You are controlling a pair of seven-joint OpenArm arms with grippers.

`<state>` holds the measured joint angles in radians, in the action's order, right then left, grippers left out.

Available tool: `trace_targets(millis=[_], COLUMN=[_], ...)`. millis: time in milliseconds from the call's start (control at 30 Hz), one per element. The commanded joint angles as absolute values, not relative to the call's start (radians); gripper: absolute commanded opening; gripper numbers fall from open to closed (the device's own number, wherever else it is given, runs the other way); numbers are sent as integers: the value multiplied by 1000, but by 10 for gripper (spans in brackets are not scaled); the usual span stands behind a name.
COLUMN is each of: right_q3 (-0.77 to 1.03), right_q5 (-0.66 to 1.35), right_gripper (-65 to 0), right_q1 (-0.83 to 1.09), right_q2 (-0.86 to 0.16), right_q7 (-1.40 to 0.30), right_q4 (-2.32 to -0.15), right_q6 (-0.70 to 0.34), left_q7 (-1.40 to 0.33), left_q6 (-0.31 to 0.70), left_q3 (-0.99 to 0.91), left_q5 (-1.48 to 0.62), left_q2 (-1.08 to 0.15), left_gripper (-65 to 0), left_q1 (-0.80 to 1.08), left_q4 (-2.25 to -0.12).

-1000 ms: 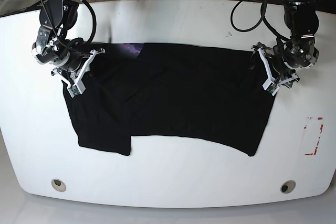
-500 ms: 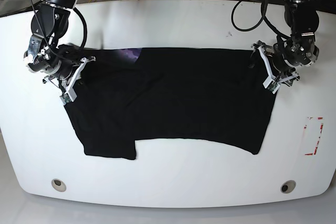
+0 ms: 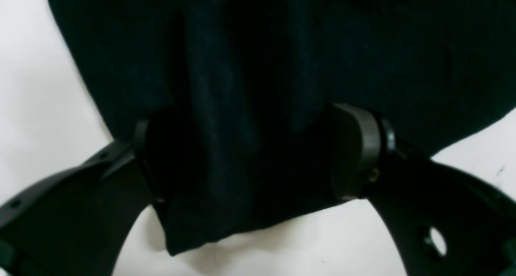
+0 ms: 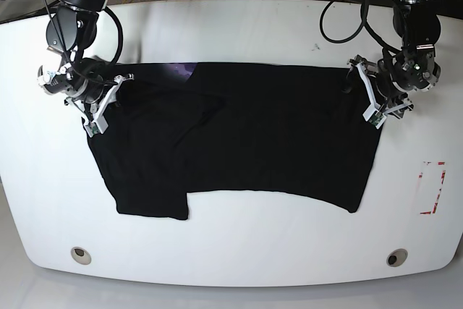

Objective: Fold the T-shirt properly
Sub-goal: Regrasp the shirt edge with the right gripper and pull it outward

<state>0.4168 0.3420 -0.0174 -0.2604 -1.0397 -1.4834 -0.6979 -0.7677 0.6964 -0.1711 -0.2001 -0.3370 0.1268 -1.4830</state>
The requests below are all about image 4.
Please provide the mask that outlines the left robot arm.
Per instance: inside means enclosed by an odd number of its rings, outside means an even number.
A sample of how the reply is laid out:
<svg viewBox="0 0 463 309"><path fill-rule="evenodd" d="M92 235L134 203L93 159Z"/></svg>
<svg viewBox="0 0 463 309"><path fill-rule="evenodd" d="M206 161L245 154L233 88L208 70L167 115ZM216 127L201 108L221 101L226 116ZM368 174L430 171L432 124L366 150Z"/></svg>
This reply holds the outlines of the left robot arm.
<svg viewBox="0 0 463 309"><path fill-rule="evenodd" d="M350 60L351 72L363 82L369 105L363 113L366 122L379 129L388 116L401 119L414 108L409 94L425 92L438 83L441 68L436 63L436 43L441 23L436 14L437 0L392 0L393 26L402 45L395 49L374 30L367 30L381 46L382 57L369 62L357 55Z"/></svg>

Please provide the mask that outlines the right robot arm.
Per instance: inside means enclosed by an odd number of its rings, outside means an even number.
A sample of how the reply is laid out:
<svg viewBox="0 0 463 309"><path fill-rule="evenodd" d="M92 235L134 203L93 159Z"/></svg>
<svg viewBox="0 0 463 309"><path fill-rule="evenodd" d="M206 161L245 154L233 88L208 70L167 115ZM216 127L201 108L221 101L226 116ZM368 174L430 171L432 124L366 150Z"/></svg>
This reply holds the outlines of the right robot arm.
<svg viewBox="0 0 463 309"><path fill-rule="evenodd" d="M107 0L58 0L56 11L48 16L46 42L48 50L58 54L61 61L56 69L40 67L37 77L47 94L65 94L65 104L72 104L81 112L89 137L107 130L105 110L116 102L122 84L135 77L132 73L111 74L122 54L124 36L119 18L106 3ZM117 30L116 52L109 62L84 56L96 38L101 12L113 20Z"/></svg>

